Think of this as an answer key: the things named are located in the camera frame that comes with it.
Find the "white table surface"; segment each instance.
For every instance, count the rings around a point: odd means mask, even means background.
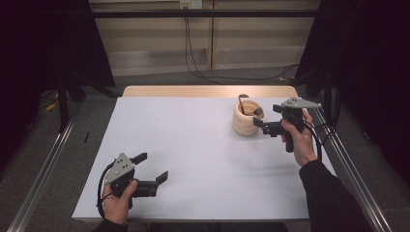
[[[279,121],[272,105],[288,98],[254,98],[265,122]],[[236,98],[119,98],[73,218],[101,219],[99,179],[124,152],[148,159],[135,178],[168,180],[156,197],[134,198],[129,219],[144,221],[260,221],[308,218],[300,166],[280,137],[261,130],[241,136],[231,127]],[[323,162],[335,174],[326,152]]]

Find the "hand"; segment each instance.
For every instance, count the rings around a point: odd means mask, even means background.
[[[120,198],[112,194],[109,195],[112,192],[111,185],[104,186],[102,197],[108,195],[102,202],[105,219],[108,219],[117,224],[127,224],[129,200],[132,197],[132,194],[135,192],[136,186],[136,180],[130,182]]]
[[[308,123],[312,123],[313,119],[307,111],[303,110],[303,116]],[[281,121],[281,125],[292,135],[294,146],[293,154],[295,156],[296,162],[299,165],[304,166],[312,160],[317,160],[317,156],[313,151],[312,135],[308,129],[304,128],[302,133],[300,133],[295,128],[295,126],[285,120]],[[284,134],[281,136],[281,138],[283,142],[286,142]]]

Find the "electrical cable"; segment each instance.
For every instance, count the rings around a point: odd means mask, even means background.
[[[192,46],[191,46],[191,41],[190,41],[190,20],[189,20],[187,17],[185,17],[185,29],[186,29],[185,61],[186,61],[186,65],[187,65],[188,70],[190,71],[191,74],[193,74],[193,75],[195,75],[195,76],[197,76],[197,77],[206,79],[206,80],[208,80],[208,81],[212,81],[212,82],[217,83],[217,84],[219,84],[219,85],[223,85],[223,84],[220,83],[220,82],[217,82],[217,81],[215,81],[215,80],[211,80],[211,78],[212,78],[212,79],[256,80],[256,81],[259,81],[259,80],[269,80],[269,79],[275,79],[275,78],[279,78],[279,77],[281,77],[281,76],[284,76],[286,73],[288,73],[289,71],[291,71],[294,67],[299,66],[299,64],[288,65],[288,66],[283,67],[282,72],[281,72],[280,74],[277,74],[277,75],[274,75],[274,76],[263,77],[263,78],[241,78],[241,77],[217,76],[217,75],[205,76],[205,75],[203,75],[203,74],[199,71],[199,69],[197,68],[197,66],[196,66],[196,64],[195,64],[195,60],[194,60],[194,58],[193,58]],[[190,66],[189,66],[189,64],[188,64],[188,45],[190,46],[190,57],[191,57],[191,60],[192,60],[192,62],[193,62],[193,66],[195,67],[195,70],[196,70],[197,73],[193,72],[193,71],[190,69]]]
[[[319,72],[318,68],[315,68],[315,65],[313,65],[313,68],[304,73],[302,76],[299,78],[295,78],[291,80],[288,85],[290,86],[298,86],[298,85],[303,85],[306,84],[307,81],[311,78],[311,76],[317,75],[317,72]]]
[[[306,124],[308,124],[311,128],[314,128],[313,124],[308,122],[308,121],[304,121]]]
[[[313,128],[310,127],[311,123],[307,124],[307,122],[304,121],[304,126],[310,131],[311,135],[314,138],[314,141],[316,142],[317,159],[321,161],[322,160],[322,143],[319,140],[319,136],[317,135],[317,133],[314,132]]]
[[[107,194],[105,197],[102,198],[102,201],[104,201],[106,199],[106,197],[112,195],[114,192],[110,192],[109,194]]]
[[[103,186],[103,178],[105,177],[106,172],[114,165],[114,162],[112,162],[111,164],[109,164],[105,170],[102,173],[102,176],[100,177],[100,181],[99,181],[99,189],[97,192],[97,208],[99,209],[99,213],[100,216],[102,218],[104,218],[104,212],[103,212],[103,198],[101,197],[102,194],[102,186]]]
[[[316,126],[316,129],[321,128],[320,131],[318,131],[317,133],[320,133],[321,131],[323,131],[324,129],[328,129],[329,132],[328,134],[325,136],[325,138],[323,139],[322,144],[325,145],[326,141],[328,140],[328,138],[334,133],[336,132],[336,127],[337,127],[337,122],[338,122],[338,117],[340,115],[340,108],[341,108],[341,97],[339,92],[337,91],[337,98],[335,101],[335,108],[333,110],[333,114],[332,114],[332,118],[331,118],[331,123],[325,123],[319,126]]]
[[[198,72],[198,74],[194,73],[194,72],[190,69],[190,65],[188,64],[188,45],[190,45],[190,57],[191,57],[191,60],[193,61],[193,66],[195,67],[195,69],[196,69],[196,71]],[[208,80],[208,81],[214,82],[214,83],[216,83],[216,84],[218,84],[218,85],[221,85],[221,83],[219,83],[219,82],[217,82],[217,81],[215,81],[215,80],[211,80],[211,79],[205,77],[204,75],[202,75],[202,73],[201,73],[201,72],[198,70],[198,68],[196,67],[195,60],[193,59],[192,45],[191,45],[191,42],[190,42],[190,21],[189,21],[189,19],[188,19],[187,17],[185,17],[185,62],[186,62],[186,64],[187,64],[187,68],[188,68],[188,70],[190,71],[191,74],[193,74],[193,75],[195,75],[195,76],[197,76],[197,77],[206,79],[206,80]]]

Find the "wall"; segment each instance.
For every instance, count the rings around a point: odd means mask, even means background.
[[[315,10],[318,0],[203,0],[203,9]],[[177,10],[179,1],[90,0],[93,10]],[[114,76],[186,71],[183,18],[96,19]],[[189,18],[199,70],[300,62],[313,18]]]

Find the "wall socket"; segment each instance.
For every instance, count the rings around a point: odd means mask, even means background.
[[[190,8],[195,10],[202,10],[202,0],[190,0]]]
[[[180,9],[201,10],[202,0],[180,0]]]
[[[180,0],[180,9],[190,9],[190,0]]]

